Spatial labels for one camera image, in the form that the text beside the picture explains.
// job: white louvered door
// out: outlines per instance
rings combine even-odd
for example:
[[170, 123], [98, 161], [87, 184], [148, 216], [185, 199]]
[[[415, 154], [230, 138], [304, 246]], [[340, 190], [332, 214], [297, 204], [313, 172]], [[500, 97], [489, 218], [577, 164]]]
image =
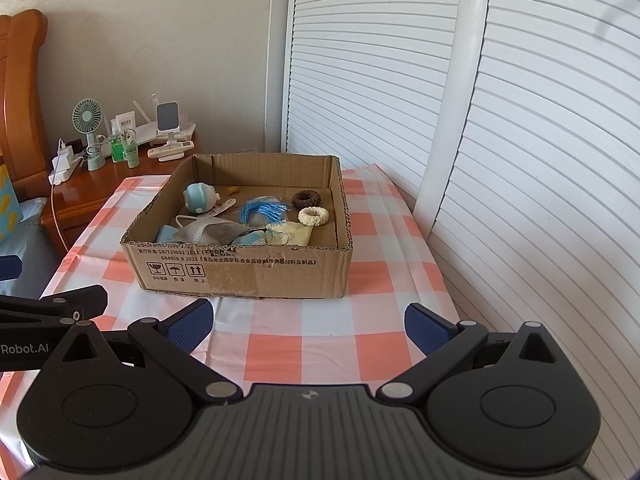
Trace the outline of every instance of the white louvered door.
[[596, 398], [599, 479], [640, 468], [640, 0], [489, 0], [428, 238], [459, 309], [544, 322]]
[[284, 148], [376, 163], [410, 206], [446, 81], [458, 0], [294, 0]]

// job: wooden headboard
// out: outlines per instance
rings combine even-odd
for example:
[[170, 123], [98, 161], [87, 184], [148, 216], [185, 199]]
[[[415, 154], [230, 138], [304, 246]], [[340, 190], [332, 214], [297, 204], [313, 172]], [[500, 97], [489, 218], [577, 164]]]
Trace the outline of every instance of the wooden headboard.
[[50, 189], [36, 81], [46, 35], [47, 19], [39, 10], [0, 16], [0, 149], [19, 201], [48, 196]]

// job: wooden nightstand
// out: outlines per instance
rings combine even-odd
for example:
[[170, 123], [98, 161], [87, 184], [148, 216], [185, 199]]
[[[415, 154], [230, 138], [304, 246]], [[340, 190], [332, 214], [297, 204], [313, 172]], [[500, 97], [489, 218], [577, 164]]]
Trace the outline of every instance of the wooden nightstand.
[[[185, 153], [185, 156], [200, 153], [197, 134], [193, 134], [191, 140], [195, 144], [195, 149]], [[140, 165], [137, 168], [130, 169], [126, 162], [113, 162], [110, 158], [107, 158], [103, 167], [95, 171], [89, 171], [86, 164], [81, 164], [69, 180], [54, 188], [53, 203], [56, 208], [56, 218], [67, 247], [71, 247], [78, 240], [82, 231], [125, 178], [170, 174], [184, 160], [183, 157], [159, 162], [156, 158], [146, 156], [148, 149], [148, 144], [139, 148]], [[50, 201], [42, 211], [40, 223], [46, 227], [60, 255], [64, 256], [66, 251], [53, 221]]]

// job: checkered tablecloth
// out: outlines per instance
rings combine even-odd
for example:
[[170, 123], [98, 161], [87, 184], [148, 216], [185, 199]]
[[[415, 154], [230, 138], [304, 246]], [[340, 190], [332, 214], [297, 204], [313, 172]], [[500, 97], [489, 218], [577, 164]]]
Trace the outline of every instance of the checkered tablecloth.
[[[216, 317], [193, 353], [245, 392], [254, 382], [368, 383], [375, 391], [423, 355], [406, 338], [404, 309], [417, 301], [458, 315], [406, 203], [377, 166], [342, 172], [353, 234], [347, 295], [340, 300], [211, 298]], [[167, 176], [123, 181], [62, 261], [45, 295], [99, 283], [109, 294], [102, 330], [168, 317], [193, 298], [140, 289], [120, 238]], [[15, 413], [36, 372], [0, 380], [0, 459], [14, 480], [29, 459]]]

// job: brown cardboard box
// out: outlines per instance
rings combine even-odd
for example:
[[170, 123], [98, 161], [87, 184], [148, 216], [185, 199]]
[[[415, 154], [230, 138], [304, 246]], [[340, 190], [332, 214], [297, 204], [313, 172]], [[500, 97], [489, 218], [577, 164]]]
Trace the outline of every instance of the brown cardboard box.
[[[200, 246], [156, 244], [164, 224], [175, 226], [188, 213], [183, 190], [193, 182], [226, 188], [239, 186], [236, 206], [220, 218], [238, 221], [249, 198], [263, 195], [290, 202], [297, 191], [314, 189], [329, 211], [327, 224], [314, 227], [309, 247]], [[288, 218], [298, 221], [297, 211]], [[191, 155], [176, 168], [151, 203], [124, 233], [121, 245], [142, 288], [193, 296], [248, 298], [341, 298], [351, 263], [349, 212], [335, 156], [283, 153]]]

